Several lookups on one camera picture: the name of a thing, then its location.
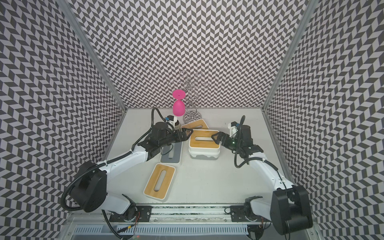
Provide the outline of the bamboo lid box back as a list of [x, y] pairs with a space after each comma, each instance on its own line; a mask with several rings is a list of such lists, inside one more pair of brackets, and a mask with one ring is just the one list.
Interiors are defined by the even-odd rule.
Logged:
[[182, 129], [190, 130], [209, 130], [209, 127], [204, 119], [199, 119], [181, 126]]

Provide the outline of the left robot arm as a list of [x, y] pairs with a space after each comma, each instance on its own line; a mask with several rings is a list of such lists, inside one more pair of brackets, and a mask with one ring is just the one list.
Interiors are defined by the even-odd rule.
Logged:
[[62, 203], [62, 207], [68, 211], [104, 210], [129, 215], [134, 211], [134, 202], [124, 194], [108, 193], [108, 183], [128, 169], [151, 160], [162, 148], [189, 140], [193, 132], [186, 128], [172, 129], [170, 124], [158, 122], [127, 153], [97, 164], [84, 163], [62, 196], [63, 201], [70, 196], [78, 206], [69, 207]]

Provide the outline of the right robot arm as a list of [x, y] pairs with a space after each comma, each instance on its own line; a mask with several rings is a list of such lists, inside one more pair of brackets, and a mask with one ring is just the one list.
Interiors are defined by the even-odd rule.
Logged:
[[267, 187], [266, 193], [245, 199], [244, 216], [247, 220], [269, 220], [280, 235], [312, 228], [307, 190], [289, 181], [268, 160], [264, 150], [253, 143], [250, 126], [235, 123], [229, 129], [229, 134], [218, 132], [212, 135], [213, 141], [232, 151], [235, 158], [243, 159], [242, 163], [235, 163], [235, 167], [253, 168]]

